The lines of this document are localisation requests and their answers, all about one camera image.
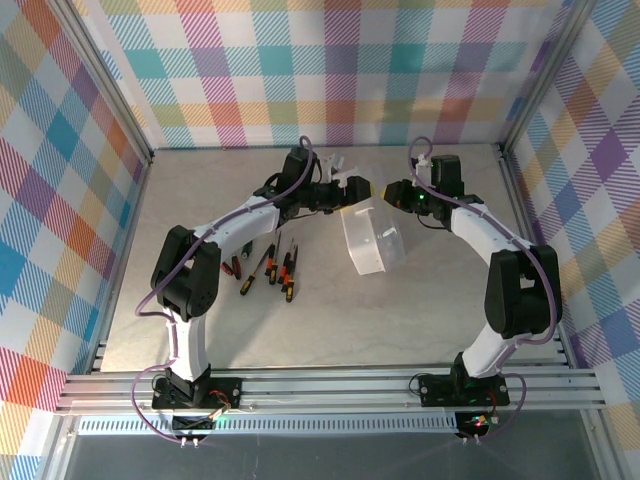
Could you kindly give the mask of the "aluminium side rail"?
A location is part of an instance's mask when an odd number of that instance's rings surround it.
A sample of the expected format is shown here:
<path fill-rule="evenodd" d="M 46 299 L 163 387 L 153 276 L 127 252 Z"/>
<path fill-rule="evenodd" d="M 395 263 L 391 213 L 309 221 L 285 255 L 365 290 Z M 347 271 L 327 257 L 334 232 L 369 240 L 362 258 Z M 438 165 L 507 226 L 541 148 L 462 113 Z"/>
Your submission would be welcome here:
<path fill-rule="evenodd" d="M 112 266 L 111 275 L 103 294 L 98 298 L 98 313 L 94 320 L 89 321 L 86 329 L 89 334 L 87 346 L 76 358 L 75 373 L 91 374 L 94 371 L 94 363 L 98 357 L 99 350 L 108 343 L 153 164 L 154 157 L 144 163 L 140 183 L 133 190 L 132 207 L 125 223 L 124 233 L 116 238 L 118 250 L 116 251 L 117 255 Z"/>

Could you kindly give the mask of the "aluminium mounting rail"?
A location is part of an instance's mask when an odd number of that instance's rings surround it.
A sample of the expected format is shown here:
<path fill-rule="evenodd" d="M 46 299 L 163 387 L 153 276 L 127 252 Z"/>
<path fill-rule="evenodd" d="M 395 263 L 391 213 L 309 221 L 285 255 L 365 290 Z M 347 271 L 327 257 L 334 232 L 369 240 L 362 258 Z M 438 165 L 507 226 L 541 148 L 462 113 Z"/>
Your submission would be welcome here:
<path fill-rule="evenodd" d="M 559 366 L 515 369 L 506 381 L 511 411 L 602 409 L 603 392 L 593 371 Z M 421 402 L 411 368 L 236 369 L 213 377 L 242 380 L 243 414 L 342 414 L 418 412 Z M 151 409 L 152 377 L 134 384 L 133 372 L 98 372 L 68 377 L 57 402 L 59 414 L 125 414 L 137 403 Z"/>

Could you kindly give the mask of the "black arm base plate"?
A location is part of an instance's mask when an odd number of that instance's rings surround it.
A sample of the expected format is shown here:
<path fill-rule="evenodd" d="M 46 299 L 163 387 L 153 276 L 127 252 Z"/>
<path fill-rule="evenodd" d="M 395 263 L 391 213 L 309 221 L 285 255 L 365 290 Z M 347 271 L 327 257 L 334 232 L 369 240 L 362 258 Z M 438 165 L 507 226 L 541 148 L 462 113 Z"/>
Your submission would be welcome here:
<path fill-rule="evenodd" d="M 203 377 L 195 382 L 159 375 L 152 381 L 153 409 L 209 409 L 239 406 L 242 380 L 237 377 Z"/>
<path fill-rule="evenodd" d="M 423 407 L 507 406 L 510 397 L 506 381 L 500 376 L 470 379 L 460 386 L 450 375 L 425 374 L 418 377 Z"/>

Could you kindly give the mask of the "aluminium frame leg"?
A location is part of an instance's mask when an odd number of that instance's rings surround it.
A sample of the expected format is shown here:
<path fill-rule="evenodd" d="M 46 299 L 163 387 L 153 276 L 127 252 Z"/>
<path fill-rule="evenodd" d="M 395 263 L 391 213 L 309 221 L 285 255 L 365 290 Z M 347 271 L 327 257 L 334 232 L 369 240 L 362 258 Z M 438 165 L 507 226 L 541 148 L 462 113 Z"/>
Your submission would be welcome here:
<path fill-rule="evenodd" d="M 614 452 L 600 411 L 584 409 L 581 416 L 601 480 L 619 480 Z"/>
<path fill-rule="evenodd" d="M 76 416 L 55 416 L 45 441 L 36 480 L 64 480 L 77 438 Z"/>

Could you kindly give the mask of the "aluminium frame post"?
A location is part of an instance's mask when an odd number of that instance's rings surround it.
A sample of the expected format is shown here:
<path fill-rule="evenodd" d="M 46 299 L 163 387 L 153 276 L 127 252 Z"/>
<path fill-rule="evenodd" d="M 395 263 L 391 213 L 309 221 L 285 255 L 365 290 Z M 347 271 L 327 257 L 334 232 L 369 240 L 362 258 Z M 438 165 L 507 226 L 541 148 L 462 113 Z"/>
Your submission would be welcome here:
<path fill-rule="evenodd" d="M 136 153 L 144 159 L 147 166 L 152 165 L 154 151 L 78 13 L 73 0 L 46 0 L 46 3 L 60 22 L 63 31 L 69 36 L 89 75 L 94 80 L 99 92 L 105 97 Z"/>
<path fill-rule="evenodd" d="M 497 143 L 503 158 L 508 158 L 513 153 L 597 2 L 598 0 L 562 0 L 507 115 Z"/>

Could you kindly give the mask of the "clear plastic tool box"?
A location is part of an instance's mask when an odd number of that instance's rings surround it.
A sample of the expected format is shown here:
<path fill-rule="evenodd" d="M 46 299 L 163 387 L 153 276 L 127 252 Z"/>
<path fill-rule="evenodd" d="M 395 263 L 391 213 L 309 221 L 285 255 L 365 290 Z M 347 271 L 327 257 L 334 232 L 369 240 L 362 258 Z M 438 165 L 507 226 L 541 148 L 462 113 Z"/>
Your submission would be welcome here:
<path fill-rule="evenodd" d="M 388 272 L 406 260 L 400 229 L 391 207 L 373 196 L 341 210 L 351 260 L 359 275 Z"/>

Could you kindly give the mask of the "black connector box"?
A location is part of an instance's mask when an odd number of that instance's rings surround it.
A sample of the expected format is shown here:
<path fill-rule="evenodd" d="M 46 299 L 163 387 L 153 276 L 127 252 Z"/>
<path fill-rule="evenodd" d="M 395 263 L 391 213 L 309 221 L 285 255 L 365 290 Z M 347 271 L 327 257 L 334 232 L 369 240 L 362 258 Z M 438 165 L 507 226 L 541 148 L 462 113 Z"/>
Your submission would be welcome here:
<path fill-rule="evenodd" d="M 210 416 L 184 417 L 173 416 L 171 419 L 171 433 L 180 442 L 182 448 L 193 446 L 199 448 L 210 436 L 215 426 Z"/>
<path fill-rule="evenodd" d="M 464 444 L 480 445 L 485 436 L 497 429 L 500 419 L 497 414 L 489 412 L 456 412 L 455 424 L 454 434 Z"/>

